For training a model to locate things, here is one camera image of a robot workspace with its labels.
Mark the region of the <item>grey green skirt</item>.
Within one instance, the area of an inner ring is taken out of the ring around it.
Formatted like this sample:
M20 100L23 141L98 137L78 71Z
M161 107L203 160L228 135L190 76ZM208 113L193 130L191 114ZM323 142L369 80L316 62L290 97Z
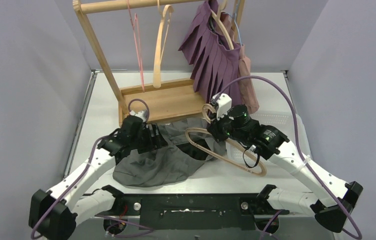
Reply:
M113 179L124 186L142 188L185 181L206 162L215 160L191 145L185 135L187 128L207 126L206 120L199 117L160 124L159 130L168 146L142 154L133 150L114 168Z

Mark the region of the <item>pink pleated skirt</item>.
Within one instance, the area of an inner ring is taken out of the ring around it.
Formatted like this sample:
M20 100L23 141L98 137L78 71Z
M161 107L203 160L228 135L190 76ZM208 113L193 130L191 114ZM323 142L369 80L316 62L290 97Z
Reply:
M240 42L236 42L235 40L235 33L232 29L230 15L223 12L220 16L220 20L225 26L225 29L228 31L228 34L233 41L234 48L239 49L237 77L249 76L251 73L251 60L246 56L245 45ZM254 114L259 109L260 105L252 80L247 78L240 80L237 83L240 90L242 103L246 105L249 114Z

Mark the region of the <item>purple skirt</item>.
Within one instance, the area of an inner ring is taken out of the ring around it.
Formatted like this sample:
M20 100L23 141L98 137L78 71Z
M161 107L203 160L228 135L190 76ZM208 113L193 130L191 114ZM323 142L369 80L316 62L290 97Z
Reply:
M224 86L237 78L242 46L230 47L224 31L213 18L219 3L205 0L198 6L194 19L179 47L189 65L193 66L193 90L208 103Z

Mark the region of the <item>blue wire hanger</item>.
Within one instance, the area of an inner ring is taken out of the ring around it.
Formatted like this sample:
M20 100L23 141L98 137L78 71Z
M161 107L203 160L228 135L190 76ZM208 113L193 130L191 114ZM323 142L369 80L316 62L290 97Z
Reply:
M243 10L244 10L244 4L245 4L245 1L244 0L236 0L234 2L234 7L233 7L233 11L232 11L232 14L227 14L229 16L229 18L231 19L231 24L232 24L232 28L233 28L233 31L234 31L234 37L237 37L237 40L239 42L239 44L241 46L243 46L243 41L242 41L242 37L240 35L240 24L241 24L241 19L242 19L242 14L243 14Z

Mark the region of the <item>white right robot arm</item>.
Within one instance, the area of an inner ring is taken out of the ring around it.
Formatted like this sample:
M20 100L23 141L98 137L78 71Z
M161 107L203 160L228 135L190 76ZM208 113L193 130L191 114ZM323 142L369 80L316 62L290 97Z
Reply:
M358 182L346 182L326 171L281 130L252 119L243 104L234 107L205 104L203 110L211 111L207 131L215 140L236 143L257 162L270 161L309 190L295 192L267 184L258 194L257 207L261 212L289 211L312 216L334 233L346 232L347 221L358 227L351 216L363 191Z

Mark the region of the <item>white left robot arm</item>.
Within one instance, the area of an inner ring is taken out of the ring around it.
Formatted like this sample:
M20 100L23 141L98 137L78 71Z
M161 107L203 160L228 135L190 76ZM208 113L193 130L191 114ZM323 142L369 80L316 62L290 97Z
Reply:
M107 171L136 150L139 154L167 147L157 124L148 123L142 112L127 116L120 127L98 138L90 155L76 170L48 190L31 197L28 225L30 238L67 240L76 226L96 214L124 207L122 193L107 187L88 197L84 193Z

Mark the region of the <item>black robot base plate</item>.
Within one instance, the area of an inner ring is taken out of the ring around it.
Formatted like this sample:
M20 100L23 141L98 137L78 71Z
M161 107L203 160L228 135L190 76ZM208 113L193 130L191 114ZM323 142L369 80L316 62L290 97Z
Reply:
M252 231L266 225L261 217L277 212L257 193L123 193L111 185L102 189L115 198L103 221L113 234L121 234L126 225L146 231Z

